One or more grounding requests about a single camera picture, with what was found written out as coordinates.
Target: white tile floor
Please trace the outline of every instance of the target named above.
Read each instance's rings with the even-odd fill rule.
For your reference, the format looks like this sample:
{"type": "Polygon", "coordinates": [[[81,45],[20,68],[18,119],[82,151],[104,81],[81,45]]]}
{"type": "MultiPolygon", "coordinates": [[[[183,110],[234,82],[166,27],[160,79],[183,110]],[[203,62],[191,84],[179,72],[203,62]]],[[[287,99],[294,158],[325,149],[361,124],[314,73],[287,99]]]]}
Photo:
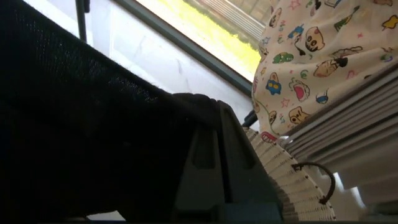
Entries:
{"type": "MultiPolygon", "coordinates": [[[[78,37],[75,2],[25,0],[78,37]]],[[[251,110],[251,100],[173,43],[110,0],[91,1],[86,15],[88,43],[132,73],[170,93],[202,93],[229,104],[240,122],[251,110]]],[[[252,126],[258,129],[258,122],[252,126]]],[[[327,191],[329,180],[309,171],[327,191]]],[[[339,220],[358,220],[364,212],[352,190],[337,188],[332,197],[339,220]]],[[[119,213],[90,216],[92,220],[123,220],[119,213]]]]}

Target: black fabric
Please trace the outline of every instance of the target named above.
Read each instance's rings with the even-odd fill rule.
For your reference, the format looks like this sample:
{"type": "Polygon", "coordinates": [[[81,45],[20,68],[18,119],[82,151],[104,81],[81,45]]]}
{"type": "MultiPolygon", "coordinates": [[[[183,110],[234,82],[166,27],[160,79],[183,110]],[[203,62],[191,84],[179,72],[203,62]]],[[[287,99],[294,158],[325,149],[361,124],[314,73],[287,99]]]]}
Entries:
{"type": "Polygon", "coordinates": [[[3,220],[169,219],[193,129],[220,128],[215,100],[150,85],[20,0],[0,1],[0,52],[3,220]]]}

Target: blue cartoon figure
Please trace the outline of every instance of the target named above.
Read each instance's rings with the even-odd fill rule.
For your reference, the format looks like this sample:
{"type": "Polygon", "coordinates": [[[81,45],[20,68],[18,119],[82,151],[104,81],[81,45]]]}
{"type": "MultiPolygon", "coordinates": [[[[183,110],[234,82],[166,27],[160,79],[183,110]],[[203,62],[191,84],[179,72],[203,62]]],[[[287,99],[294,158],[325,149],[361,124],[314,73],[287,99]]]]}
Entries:
{"type": "Polygon", "coordinates": [[[292,32],[290,32],[287,36],[288,39],[292,39],[297,36],[301,36],[304,32],[303,28],[304,24],[301,24],[301,26],[297,26],[292,32]]]}
{"type": "Polygon", "coordinates": [[[275,93],[280,95],[280,91],[282,89],[282,85],[279,83],[278,75],[275,72],[272,72],[266,86],[266,90],[269,90],[271,95],[275,95],[275,93]]]}
{"type": "Polygon", "coordinates": [[[324,93],[319,93],[315,97],[317,99],[317,103],[325,104],[328,102],[329,97],[328,97],[328,89],[324,93]]]}

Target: window frame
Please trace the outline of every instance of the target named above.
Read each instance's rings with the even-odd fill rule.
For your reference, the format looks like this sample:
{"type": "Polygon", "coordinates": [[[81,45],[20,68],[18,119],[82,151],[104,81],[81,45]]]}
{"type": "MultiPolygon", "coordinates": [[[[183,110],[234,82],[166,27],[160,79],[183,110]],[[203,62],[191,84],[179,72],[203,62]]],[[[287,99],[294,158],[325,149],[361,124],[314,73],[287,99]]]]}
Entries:
{"type": "Polygon", "coordinates": [[[251,98],[252,83],[136,0],[113,0],[160,35],[251,98]]]}

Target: cartoon print fabric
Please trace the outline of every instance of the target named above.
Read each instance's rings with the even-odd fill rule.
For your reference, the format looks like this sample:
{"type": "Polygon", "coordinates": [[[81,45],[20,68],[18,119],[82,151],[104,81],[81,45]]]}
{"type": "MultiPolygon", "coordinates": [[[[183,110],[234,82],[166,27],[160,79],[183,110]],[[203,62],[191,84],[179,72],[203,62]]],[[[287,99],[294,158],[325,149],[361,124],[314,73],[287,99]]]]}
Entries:
{"type": "Polygon", "coordinates": [[[398,0],[271,1],[252,90],[263,140],[397,63],[397,24],[398,0]]]}

